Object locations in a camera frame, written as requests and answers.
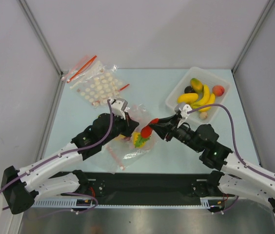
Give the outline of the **yellow pepper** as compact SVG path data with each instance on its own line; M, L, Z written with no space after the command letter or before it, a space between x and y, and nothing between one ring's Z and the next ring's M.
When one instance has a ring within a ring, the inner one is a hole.
M149 139L150 139L150 136L147 136L146 138L144 138L139 132L133 133L133 145L135 148L144 147L144 145Z

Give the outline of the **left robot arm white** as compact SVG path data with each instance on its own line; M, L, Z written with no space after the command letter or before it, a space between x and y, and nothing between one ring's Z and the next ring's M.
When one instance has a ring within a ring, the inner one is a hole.
M130 137L138 126L139 123L128 113L125 113L125 118L104 113L54 156L20 169L14 166L6 168L1 189L11 213L20 214L46 197L69 193L90 195L89 180L82 171L74 170L60 177L55 175L66 166L96 155L119 135Z

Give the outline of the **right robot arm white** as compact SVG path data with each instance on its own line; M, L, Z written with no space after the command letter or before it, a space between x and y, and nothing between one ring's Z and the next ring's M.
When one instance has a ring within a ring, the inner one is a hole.
M170 141L175 138L200 153L199 159L213 171L206 183L211 195L236 195L265 205L275 214L275 173L256 166L238 155L236 150L219 143L219 135L211 124L202 124L193 131L177 116L159 119L150 127L158 136Z

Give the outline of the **red chili pepper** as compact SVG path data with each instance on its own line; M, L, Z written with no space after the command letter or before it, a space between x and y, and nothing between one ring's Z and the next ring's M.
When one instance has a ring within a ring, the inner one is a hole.
M151 136L153 129L150 127L150 124L156 124L158 123L158 118L155 118L149 122L148 125L146 125L144 128L142 128L140 135L142 138L148 138Z

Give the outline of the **red grape bunch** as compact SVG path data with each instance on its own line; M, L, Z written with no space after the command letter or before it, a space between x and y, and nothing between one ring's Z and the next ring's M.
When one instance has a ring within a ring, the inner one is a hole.
M130 136L130 137L125 137L123 140L124 140L124 141L132 141L132 139L133 139L133 137Z

